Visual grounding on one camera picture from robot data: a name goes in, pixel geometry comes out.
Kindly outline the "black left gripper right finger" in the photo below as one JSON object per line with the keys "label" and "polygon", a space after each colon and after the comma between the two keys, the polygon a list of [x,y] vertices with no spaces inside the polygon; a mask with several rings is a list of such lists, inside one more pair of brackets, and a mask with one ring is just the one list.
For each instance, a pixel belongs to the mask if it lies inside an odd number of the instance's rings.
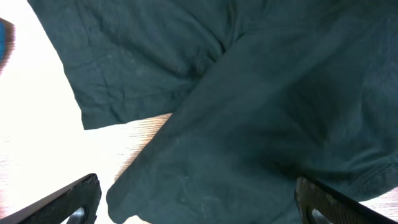
{"label": "black left gripper right finger", "polygon": [[294,198],[303,224],[397,224],[306,176],[297,179]]}

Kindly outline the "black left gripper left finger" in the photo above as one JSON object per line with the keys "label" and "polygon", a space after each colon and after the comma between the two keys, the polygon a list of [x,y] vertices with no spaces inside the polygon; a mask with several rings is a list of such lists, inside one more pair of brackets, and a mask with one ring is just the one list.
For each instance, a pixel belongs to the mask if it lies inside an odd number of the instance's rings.
{"label": "black left gripper left finger", "polygon": [[1,224],[94,224],[101,200],[96,174],[88,174],[41,200],[1,219]]}

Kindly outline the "black shorts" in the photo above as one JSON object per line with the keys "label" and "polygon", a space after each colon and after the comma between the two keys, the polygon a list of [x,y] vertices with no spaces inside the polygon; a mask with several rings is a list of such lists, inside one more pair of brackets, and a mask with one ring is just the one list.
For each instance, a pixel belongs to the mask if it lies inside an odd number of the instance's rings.
{"label": "black shorts", "polygon": [[169,114],[115,223],[298,223],[308,175],[397,187],[397,2],[33,0],[85,129]]}

